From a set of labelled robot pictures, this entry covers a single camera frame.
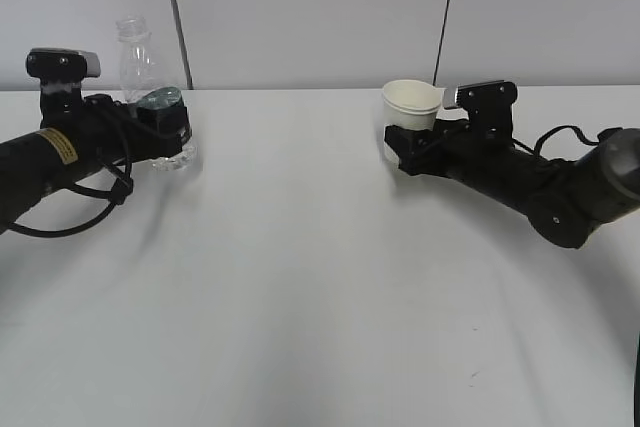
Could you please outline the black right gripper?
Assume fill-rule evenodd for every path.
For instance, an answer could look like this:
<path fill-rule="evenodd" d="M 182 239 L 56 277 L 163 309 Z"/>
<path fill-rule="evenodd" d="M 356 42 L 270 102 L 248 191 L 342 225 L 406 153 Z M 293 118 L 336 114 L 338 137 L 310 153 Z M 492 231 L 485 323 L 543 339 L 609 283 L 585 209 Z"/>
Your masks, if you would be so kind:
<path fill-rule="evenodd" d="M 485 126 L 478 120 L 439 120 L 433 132 L 389 125 L 384 142 L 398 157 L 398 168 L 409 175 L 497 181 L 520 162 L 510 123 Z"/>

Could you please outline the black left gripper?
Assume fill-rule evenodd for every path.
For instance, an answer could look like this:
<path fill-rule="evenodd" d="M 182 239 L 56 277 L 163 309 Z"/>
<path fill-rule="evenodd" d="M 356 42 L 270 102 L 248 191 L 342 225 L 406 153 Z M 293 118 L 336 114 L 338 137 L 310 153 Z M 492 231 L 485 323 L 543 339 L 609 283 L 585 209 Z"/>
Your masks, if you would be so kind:
<path fill-rule="evenodd" d="M 190 121 L 182 98 L 145 98 L 135 104 L 147 155 L 177 155 L 190 140 Z M 117 103 L 108 95 L 82 97 L 81 85 L 40 84 L 42 120 L 37 132 L 39 179 L 79 182 L 124 161 L 116 128 Z"/>

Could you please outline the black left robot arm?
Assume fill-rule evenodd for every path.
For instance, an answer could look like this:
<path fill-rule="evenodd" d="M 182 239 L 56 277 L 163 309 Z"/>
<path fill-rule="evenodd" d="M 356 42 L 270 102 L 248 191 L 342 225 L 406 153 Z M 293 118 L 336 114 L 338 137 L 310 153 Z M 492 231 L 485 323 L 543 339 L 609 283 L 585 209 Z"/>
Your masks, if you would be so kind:
<path fill-rule="evenodd" d="M 103 221 L 134 190 L 134 164 L 182 153 L 192 130 L 177 87 L 157 89 L 133 104 L 106 94 L 41 95 L 39 130 L 1 145 L 1 229 L 63 238 Z M 61 230 L 38 230 L 18 219 L 45 197 L 68 190 L 106 201 L 93 219 Z"/>

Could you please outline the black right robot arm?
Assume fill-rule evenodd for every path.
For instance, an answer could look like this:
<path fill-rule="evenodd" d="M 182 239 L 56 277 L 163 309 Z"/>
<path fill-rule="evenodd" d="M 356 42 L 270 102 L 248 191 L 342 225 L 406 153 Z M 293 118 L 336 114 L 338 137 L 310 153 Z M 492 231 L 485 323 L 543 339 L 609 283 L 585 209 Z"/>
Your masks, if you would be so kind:
<path fill-rule="evenodd" d="M 552 244 L 578 249 L 600 226 L 639 208 L 639 131 L 611 128 L 578 160 L 546 159 L 541 136 L 532 151 L 515 140 L 485 138 L 465 119 L 438 120 L 432 129 L 385 129 L 384 141 L 410 176 L 448 178 L 525 216 Z"/>

